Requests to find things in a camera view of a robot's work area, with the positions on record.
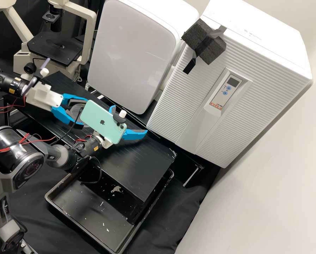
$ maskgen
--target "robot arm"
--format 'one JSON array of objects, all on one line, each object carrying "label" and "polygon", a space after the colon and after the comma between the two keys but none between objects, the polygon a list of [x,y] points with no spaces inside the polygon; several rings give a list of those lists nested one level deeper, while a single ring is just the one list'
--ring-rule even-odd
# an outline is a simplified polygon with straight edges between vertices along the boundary
[{"label": "robot arm", "polygon": [[24,253],[36,252],[23,240],[26,228],[13,218],[8,194],[17,191],[43,164],[64,170],[85,166],[91,156],[102,148],[102,139],[91,136],[70,148],[48,145],[28,139],[27,133],[9,126],[0,127],[0,253],[23,248]]}]

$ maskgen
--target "white ribbed appliance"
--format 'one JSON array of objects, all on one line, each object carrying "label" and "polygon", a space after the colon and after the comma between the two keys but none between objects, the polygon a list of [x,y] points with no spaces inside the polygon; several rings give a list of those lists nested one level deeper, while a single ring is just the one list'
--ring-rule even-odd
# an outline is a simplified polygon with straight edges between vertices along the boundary
[{"label": "white ribbed appliance", "polygon": [[300,33],[240,0],[211,0],[201,19],[227,28],[210,65],[186,46],[148,129],[227,167],[312,82]]}]

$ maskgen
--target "microscope arm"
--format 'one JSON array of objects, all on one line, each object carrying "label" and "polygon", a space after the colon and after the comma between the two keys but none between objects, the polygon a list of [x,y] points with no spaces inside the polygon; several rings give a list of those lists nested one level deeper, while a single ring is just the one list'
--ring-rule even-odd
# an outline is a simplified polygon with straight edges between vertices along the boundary
[{"label": "microscope arm", "polygon": [[86,64],[90,57],[93,33],[97,20],[96,13],[78,4],[70,2],[69,0],[48,0],[48,2],[57,9],[63,9],[86,20],[83,51],[81,53],[81,58],[77,59],[80,64]]}]

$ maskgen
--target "white wall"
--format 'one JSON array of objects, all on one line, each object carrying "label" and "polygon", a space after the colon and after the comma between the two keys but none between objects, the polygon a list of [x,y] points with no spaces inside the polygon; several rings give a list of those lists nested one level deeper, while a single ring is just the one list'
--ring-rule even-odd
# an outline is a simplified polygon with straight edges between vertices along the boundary
[{"label": "white wall", "polygon": [[316,0],[249,2],[301,31],[315,82],[210,189],[177,254],[316,253]]}]

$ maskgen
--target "black cloth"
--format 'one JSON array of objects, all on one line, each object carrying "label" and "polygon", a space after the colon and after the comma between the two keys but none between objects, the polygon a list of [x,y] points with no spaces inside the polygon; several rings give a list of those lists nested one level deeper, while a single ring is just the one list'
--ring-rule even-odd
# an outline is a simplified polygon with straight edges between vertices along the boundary
[{"label": "black cloth", "polygon": [[[205,182],[188,189],[173,179],[125,253],[174,253],[215,173],[210,170],[203,177]],[[25,240],[39,254],[107,253],[45,201],[44,195],[65,175],[60,169],[44,166],[19,191],[10,195],[13,215],[28,228]]]}]

